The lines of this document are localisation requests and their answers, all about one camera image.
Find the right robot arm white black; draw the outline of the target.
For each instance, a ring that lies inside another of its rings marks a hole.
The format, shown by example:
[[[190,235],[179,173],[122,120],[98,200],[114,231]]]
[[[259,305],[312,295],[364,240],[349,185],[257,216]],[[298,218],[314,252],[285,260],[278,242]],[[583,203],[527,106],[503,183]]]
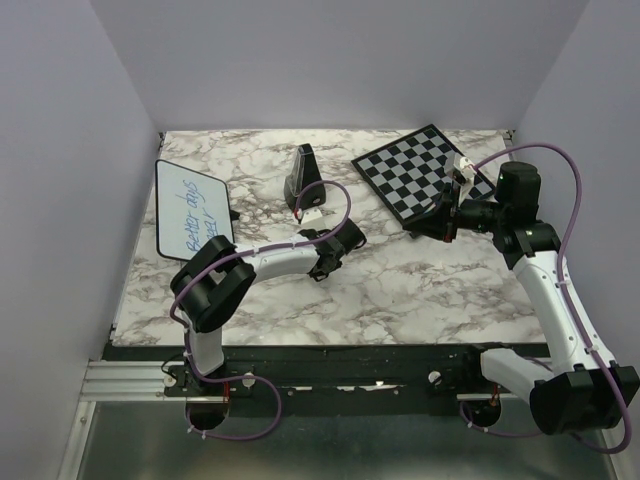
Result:
[[[555,229],[537,217],[538,170],[522,162],[503,164],[492,200],[468,199],[477,171],[467,158],[445,171],[451,181],[435,207],[410,219],[406,230],[443,242],[461,229],[491,234],[534,307],[551,357],[543,367],[507,347],[488,347],[461,365],[462,384],[474,392],[493,383],[506,387],[529,405],[547,435],[627,422],[639,376],[602,343],[571,283]]]

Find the whiteboard with black frame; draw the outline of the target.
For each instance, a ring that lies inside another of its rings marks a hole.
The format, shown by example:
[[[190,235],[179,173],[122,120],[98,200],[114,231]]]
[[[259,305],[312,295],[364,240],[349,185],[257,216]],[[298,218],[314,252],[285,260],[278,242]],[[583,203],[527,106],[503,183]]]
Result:
[[[159,159],[155,163],[156,250],[188,261],[211,238],[234,239],[227,184]]]

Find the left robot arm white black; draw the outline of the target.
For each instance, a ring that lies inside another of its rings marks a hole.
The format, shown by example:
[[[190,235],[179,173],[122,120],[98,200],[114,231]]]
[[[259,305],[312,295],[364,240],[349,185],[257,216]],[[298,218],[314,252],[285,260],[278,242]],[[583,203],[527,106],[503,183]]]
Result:
[[[305,228],[287,240],[241,248],[224,235],[209,240],[173,277],[169,316],[183,328],[184,371],[176,385],[201,395],[220,391],[223,326],[250,287],[290,275],[316,282],[342,267],[342,259],[367,242],[350,219],[332,230]]]

